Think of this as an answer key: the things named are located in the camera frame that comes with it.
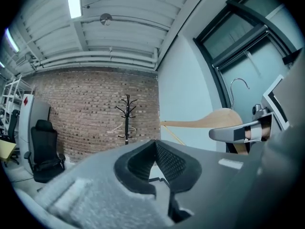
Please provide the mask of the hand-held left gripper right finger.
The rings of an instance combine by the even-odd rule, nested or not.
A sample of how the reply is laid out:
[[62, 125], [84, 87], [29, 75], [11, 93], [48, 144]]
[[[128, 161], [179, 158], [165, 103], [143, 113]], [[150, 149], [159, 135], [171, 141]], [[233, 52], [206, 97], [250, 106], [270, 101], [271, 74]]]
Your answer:
[[305, 229], [305, 143], [258, 143], [239, 169], [221, 165], [213, 152], [194, 175], [190, 156], [184, 159], [169, 206], [178, 222], [170, 229]]

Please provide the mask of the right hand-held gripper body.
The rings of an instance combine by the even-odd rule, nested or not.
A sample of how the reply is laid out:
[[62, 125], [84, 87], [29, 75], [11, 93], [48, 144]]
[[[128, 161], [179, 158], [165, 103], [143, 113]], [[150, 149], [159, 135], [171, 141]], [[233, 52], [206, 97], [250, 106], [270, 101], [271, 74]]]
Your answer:
[[305, 53], [299, 54], [286, 76], [279, 75], [252, 108], [262, 137], [305, 125]]

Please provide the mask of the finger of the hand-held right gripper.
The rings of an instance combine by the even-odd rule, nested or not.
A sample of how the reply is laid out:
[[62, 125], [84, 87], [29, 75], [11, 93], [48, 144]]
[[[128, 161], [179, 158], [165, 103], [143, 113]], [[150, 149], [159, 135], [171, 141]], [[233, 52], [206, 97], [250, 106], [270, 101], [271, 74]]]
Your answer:
[[245, 124], [211, 129], [209, 137], [215, 141], [232, 144], [261, 142], [270, 137], [271, 127], [272, 114], [269, 113]]

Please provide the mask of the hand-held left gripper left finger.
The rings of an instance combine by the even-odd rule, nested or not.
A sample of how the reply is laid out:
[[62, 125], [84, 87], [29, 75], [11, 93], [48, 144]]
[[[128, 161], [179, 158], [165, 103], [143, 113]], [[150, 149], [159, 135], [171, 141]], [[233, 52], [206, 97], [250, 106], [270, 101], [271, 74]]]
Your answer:
[[36, 203], [60, 220], [55, 228], [163, 229], [174, 225], [154, 195], [131, 192], [114, 172], [120, 156], [147, 143], [88, 156], [48, 182], [36, 195]]

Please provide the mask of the wooden hanger with metal hook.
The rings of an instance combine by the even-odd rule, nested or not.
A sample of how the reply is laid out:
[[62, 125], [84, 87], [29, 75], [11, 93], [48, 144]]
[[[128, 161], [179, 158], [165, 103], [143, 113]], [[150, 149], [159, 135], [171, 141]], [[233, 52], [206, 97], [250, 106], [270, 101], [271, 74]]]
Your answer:
[[[239, 114], [232, 108], [221, 108], [208, 114], [207, 116], [195, 121], [163, 121], [161, 126], [167, 129], [171, 127], [181, 128], [221, 128], [243, 124]], [[235, 152], [246, 155], [249, 153], [249, 143], [232, 144]]]

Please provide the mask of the black coat stand pole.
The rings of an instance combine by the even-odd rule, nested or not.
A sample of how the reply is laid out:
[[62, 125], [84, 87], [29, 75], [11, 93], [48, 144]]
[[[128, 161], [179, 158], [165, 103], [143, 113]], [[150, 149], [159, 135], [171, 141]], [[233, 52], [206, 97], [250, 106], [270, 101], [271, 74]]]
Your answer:
[[126, 95], [126, 100], [125, 99], [121, 99], [121, 100], [126, 103], [126, 110], [122, 110], [118, 106], [116, 106], [115, 108], [120, 110], [121, 112], [123, 112], [122, 117], [125, 119], [125, 126], [124, 126], [124, 136], [118, 136], [118, 137], [125, 138], [125, 145], [128, 145], [129, 144], [129, 138], [131, 137], [131, 135], [129, 133], [129, 119], [130, 118], [135, 118], [135, 116], [130, 116], [130, 114], [136, 108], [136, 106], [131, 108], [131, 104], [133, 102], [136, 102], [137, 99], [135, 99], [133, 101], [130, 101], [130, 95], [127, 94]]

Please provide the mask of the pale wooden hanger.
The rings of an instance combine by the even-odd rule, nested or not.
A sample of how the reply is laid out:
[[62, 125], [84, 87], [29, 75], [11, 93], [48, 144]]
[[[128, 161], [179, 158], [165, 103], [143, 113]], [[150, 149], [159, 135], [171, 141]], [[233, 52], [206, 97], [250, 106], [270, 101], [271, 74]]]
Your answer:
[[[121, 122], [117, 127], [115, 127], [112, 130], [107, 131], [108, 134], [125, 134], [125, 129], [126, 129], [126, 125], [125, 122]], [[128, 125], [128, 133], [135, 133], [136, 132], [136, 128]]]

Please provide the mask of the white shelving rack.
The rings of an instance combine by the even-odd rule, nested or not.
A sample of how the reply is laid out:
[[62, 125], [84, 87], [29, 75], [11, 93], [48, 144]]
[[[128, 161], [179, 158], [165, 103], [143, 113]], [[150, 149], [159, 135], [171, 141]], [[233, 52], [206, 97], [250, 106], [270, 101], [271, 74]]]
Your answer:
[[8, 131], [13, 110], [20, 110], [25, 94], [32, 94], [34, 87], [25, 82], [22, 76], [8, 81], [0, 96], [0, 120], [2, 129]]

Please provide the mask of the black framed glass door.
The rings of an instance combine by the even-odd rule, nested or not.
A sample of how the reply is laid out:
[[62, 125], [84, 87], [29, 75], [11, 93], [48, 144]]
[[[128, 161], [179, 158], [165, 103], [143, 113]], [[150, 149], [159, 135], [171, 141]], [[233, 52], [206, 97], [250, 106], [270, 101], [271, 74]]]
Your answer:
[[288, 73], [305, 48], [305, 31], [282, 0], [224, 0], [194, 42], [222, 106], [247, 123], [265, 91]]

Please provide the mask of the black mesh office chair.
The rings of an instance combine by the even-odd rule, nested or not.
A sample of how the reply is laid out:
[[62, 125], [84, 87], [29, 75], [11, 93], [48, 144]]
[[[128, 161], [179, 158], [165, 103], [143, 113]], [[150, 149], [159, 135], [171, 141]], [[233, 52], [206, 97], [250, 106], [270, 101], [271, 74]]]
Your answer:
[[38, 120], [31, 128], [33, 149], [24, 154], [33, 173], [33, 179], [39, 183], [48, 183], [65, 171], [66, 157], [57, 153], [58, 132], [52, 123]]

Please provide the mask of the tall grey cabinet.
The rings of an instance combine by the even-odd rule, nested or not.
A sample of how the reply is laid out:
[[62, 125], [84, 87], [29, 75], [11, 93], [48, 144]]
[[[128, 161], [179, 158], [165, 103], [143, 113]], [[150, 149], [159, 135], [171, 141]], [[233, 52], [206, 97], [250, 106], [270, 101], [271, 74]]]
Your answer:
[[19, 145], [20, 151], [25, 153], [31, 149], [31, 128], [38, 120], [48, 120], [51, 106], [41, 101], [33, 94], [25, 94], [19, 115]]

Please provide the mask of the yellow wooden table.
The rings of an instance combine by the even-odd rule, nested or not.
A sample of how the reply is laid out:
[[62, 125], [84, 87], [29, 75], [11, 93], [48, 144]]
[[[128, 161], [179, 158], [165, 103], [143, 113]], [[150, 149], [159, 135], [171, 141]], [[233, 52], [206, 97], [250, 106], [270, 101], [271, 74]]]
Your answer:
[[8, 162], [12, 158], [15, 148], [15, 143], [0, 140], [0, 160], [3, 162]]

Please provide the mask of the white ceiling pipes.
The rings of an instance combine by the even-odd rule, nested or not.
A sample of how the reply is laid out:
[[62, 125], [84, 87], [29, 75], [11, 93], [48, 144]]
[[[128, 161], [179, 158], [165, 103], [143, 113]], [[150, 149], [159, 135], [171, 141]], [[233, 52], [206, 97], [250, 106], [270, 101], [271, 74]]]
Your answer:
[[99, 51], [70, 52], [42, 60], [25, 54], [12, 63], [12, 69], [18, 73], [30, 73], [48, 69], [97, 66], [150, 72], [154, 71], [157, 61], [157, 48], [154, 48], [152, 53], [146, 53], [109, 47]]

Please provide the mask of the round ceiling device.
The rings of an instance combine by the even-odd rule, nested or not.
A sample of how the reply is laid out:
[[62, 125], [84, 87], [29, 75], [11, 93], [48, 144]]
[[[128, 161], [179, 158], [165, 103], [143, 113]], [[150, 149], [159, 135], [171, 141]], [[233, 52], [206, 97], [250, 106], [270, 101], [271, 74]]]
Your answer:
[[103, 26], [109, 26], [111, 24], [112, 20], [113, 20], [112, 16], [108, 13], [104, 13], [100, 16], [100, 23]]

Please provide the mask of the long ceiling light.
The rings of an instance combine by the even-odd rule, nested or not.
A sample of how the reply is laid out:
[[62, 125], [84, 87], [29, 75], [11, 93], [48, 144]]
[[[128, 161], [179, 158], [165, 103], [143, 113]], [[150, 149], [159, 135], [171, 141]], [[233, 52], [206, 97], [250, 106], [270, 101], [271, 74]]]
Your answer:
[[12, 49], [15, 51], [15, 52], [19, 52], [19, 47], [18, 45], [16, 44], [16, 42], [14, 41], [10, 31], [9, 31], [9, 28], [6, 28], [5, 30], [5, 35], [6, 35], [6, 38], [9, 42], [9, 44], [11, 45]]
[[72, 19], [78, 18], [82, 14], [81, 0], [68, 0], [69, 12]]

